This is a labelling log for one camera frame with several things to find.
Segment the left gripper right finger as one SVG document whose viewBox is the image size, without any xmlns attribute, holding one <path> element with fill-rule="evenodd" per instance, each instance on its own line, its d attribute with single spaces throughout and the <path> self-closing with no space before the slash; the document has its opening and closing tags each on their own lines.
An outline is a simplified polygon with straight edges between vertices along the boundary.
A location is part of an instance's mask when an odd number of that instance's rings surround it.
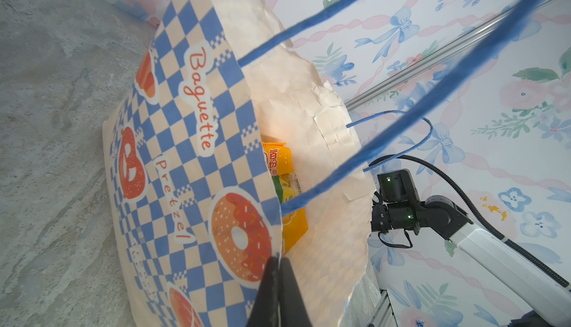
<svg viewBox="0 0 571 327">
<path fill-rule="evenodd" d="M 279 268 L 279 311 L 282 327 L 312 327 L 291 261 L 282 258 Z"/>
</svg>

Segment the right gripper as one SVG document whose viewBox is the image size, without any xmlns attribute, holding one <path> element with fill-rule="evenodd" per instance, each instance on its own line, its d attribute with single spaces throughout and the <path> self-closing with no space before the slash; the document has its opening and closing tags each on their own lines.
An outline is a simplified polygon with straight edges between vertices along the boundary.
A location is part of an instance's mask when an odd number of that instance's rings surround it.
<svg viewBox="0 0 571 327">
<path fill-rule="evenodd" d="M 416 235 L 428 227 L 424 207 L 408 169 L 377 175 L 379 189 L 375 192 L 370 221 L 373 233 L 390 230 L 412 230 Z"/>
</svg>

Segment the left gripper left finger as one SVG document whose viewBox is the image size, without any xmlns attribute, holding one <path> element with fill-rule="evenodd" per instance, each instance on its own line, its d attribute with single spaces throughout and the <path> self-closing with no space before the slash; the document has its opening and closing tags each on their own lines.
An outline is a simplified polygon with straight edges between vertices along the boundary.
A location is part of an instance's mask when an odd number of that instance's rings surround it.
<svg viewBox="0 0 571 327">
<path fill-rule="evenodd" d="M 268 259 L 247 327 L 279 326 L 279 259 Z"/>
</svg>

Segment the yellow mango candy bag front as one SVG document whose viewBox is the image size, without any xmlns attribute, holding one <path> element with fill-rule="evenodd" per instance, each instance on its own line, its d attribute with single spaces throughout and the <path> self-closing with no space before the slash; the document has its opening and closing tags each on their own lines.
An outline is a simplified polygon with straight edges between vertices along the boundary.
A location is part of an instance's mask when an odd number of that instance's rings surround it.
<svg viewBox="0 0 571 327">
<path fill-rule="evenodd" d="M 301 194 L 294 172 L 291 149 L 285 143 L 263 143 L 266 165 L 274 182 L 280 203 L 284 204 Z M 282 250 L 287 253 L 308 231 L 306 211 L 301 208 L 282 217 Z"/>
</svg>

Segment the blue checkered paper bag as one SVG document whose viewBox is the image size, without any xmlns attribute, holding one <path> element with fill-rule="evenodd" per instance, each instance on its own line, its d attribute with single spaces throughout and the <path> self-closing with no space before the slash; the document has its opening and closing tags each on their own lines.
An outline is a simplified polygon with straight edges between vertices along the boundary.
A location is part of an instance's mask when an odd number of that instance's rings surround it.
<svg viewBox="0 0 571 327">
<path fill-rule="evenodd" d="M 314 326 L 361 326 L 386 291 L 397 326 L 503 326 L 529 305 L 424 228 L 370 230 L 377 175 L 408 169 L 421 199 L 461 187 L 508 239 L 570 277 L 570 0 L 526 27 L 423 120 L 306 206 L 282 250 L 283 214 L 263 143 L 291 149 L 310 190 L 401 119 L 458 65 L 438 52 L 344 101 L 322 78 L 350 8 L 247 66 L 239 60 L 340 0 L 123 0 L 158 25 L 103 127 L 114 232 L 138 326 L 245 326 L 266 260 L 286 257 Z"/>
</svg>

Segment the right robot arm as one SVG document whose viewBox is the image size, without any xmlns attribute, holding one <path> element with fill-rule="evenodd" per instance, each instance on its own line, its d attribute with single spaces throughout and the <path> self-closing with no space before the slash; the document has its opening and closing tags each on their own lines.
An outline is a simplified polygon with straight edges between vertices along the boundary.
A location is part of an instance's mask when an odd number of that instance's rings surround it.
<svg viewBox="0 0 571 327">
<path fill-rule="evenodd" d="M 468 254 L 532 308 L 512 321 L 513 326 L 569 326 L 569 282 L 496 230 L 449 176 L 443 172 L 439 175 L 461 197 L 467 210 L 442 195 L 421 200 L 407 169 L 385 172 L 378 176 L 371 230 L 379 236 L 403 230 L 410 236 L 429 228 Z"/>
</svg>

